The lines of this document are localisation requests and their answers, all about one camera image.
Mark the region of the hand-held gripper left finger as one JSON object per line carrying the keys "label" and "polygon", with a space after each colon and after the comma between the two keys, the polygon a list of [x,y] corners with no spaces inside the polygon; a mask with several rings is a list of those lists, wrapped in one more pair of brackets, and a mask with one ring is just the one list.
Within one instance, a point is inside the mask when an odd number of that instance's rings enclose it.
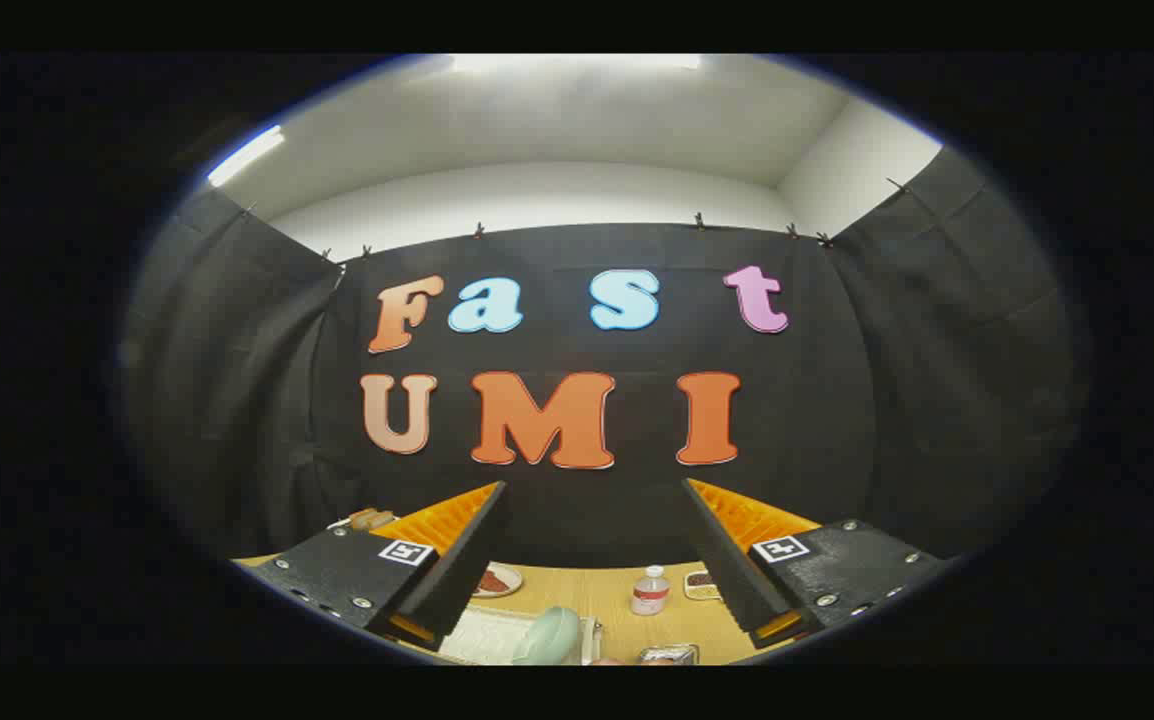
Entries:
{"label": "hand-held gripper left finger", "polygon": [[507,524],[486,483],[375,527],[357,512],[254,568],[254,578],[357,633],[436,650],[480,585]]}

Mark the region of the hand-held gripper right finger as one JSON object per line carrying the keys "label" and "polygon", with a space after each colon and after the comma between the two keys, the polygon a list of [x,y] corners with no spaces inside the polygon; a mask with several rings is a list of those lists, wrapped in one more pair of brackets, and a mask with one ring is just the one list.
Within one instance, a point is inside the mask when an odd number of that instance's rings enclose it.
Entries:
{"label": "hand-held gripper right finger", "polygon": [[681,489],[688,542],[757,650],[882,609],[947,564],[859,519],[819,524],[691,478]]}

